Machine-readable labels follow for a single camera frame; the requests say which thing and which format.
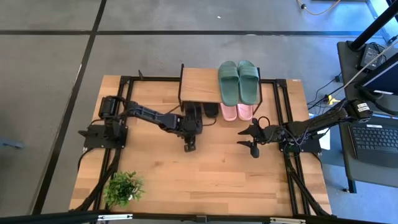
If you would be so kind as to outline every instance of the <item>gray carpet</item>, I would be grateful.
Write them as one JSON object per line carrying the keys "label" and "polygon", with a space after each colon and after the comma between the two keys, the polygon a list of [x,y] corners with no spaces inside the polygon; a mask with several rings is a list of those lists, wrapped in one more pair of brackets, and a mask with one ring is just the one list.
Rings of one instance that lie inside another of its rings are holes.
{"label": "gray carpet", "polygon": [[[307,2],[321,11],[331,2]],[[91,29],[99,0],[0,2],[0,29]],[[363,2],[342,2],[336,9],[313,17],[295,1],[108,1],[101,30],[363,30],[371,22]],[[90,122],[103,75],[178,76],[180,64],[217,67],[225,60],[251,60],[263,78],[303,80],[307,101],[340,72],[336,43],[351,37],[141,35],[97,36],[44,212],[68,209],[83,138],[77,133]],[[29,212],[37,183],[53,144],[62,113],[80,66],[87,36],[0,35],[0,135],[23,141],[17,151],[0,149],[0,216]],[[380,38],[373,39],[379,43]],[[332,83],[322,96],[341,84]],[[333,149],[338,148],[333,140]],[[341,158],[335,151],[332,164]],[[324,165],[332,211],[342,218],[398,222],[394,214],[398,191],[357,184],[358,194],[346,187],[342,167]],[[379,192],[378,198],[369,196]],[[134,220],[134,223],[158,223]]]}

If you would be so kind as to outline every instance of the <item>wooden shelf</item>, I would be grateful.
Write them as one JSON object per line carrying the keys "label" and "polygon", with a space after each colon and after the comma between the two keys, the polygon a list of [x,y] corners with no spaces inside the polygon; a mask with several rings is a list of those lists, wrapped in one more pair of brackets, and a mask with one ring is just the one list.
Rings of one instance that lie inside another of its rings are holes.
{"label": "wooden shelf", "polygon": [[[222,103],[217,68],[184,68],[181,82],[182,101]],[[256,104],[259,102],[257,88]]]}

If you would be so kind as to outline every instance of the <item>green plant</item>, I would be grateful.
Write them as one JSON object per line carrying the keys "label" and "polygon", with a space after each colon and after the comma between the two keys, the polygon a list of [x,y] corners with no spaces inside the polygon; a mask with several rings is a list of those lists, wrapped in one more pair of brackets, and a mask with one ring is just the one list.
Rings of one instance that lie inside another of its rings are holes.
{"label": "green plant", "polygon": [[104,200],[109,207],[120,205],[125,207],[131,199],[139,201],[142,179],[134,178],[136,172],[117,172],[104,189]]}

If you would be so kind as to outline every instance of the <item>wooden tabletop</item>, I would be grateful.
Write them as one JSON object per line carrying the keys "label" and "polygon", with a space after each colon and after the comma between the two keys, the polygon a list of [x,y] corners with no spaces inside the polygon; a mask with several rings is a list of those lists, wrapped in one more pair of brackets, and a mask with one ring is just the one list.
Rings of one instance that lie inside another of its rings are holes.
{"label": "wooden tabletop", "polygon": [[[222,103],[217,68],[184,68],[181,84],[181,100]],[[260,102],[257,89],[256,104]]]}
{"label": "wooden tabletop", "polygon": [[[101,98],[116,95],[119,80],[120,76],[104,76],[93,119],[98,118]],[[287,80],[287,85],[294,120],[308,119],[301,81]],[[177,93],[178,82],[134,82],[132,100],[166,113],[178,105]],[[262,97],[256,116],[267,116],[271,124],[277,124],[272,85],[262,84]],[[286,121],[283,103],[282,109]],[[203,116],[203,124],[213,121]],[[127,125],[128,138],[119,170],[136,171],[144,178],[146,193],[140,202],[131,202],[126,208],[113,207],[112,211],[292,215],[285,165],[278,145],[259,146],[260,158],[254,159],[248,148],[236,144],[236,141],[250,140],[250,137],[238,135],[248,127],[248,121],[226,122],[218,116],[216,124],[203,127],[202,134],[197,136],[196,151],[189,153],[184,152],[182,139],[156,125],[137,118],[128,118]],[[261,125],[265,126],[266,121],[262,120]],[[70,208],[79,206],[96,185],[103,154],[104,149],[95,149],[83,158]],[[331,212],[319,161],[306,153],[301,154],[301,160],[306,186],[322,208]],[[296,195],[299,211],[303,212],[297,186]]]}

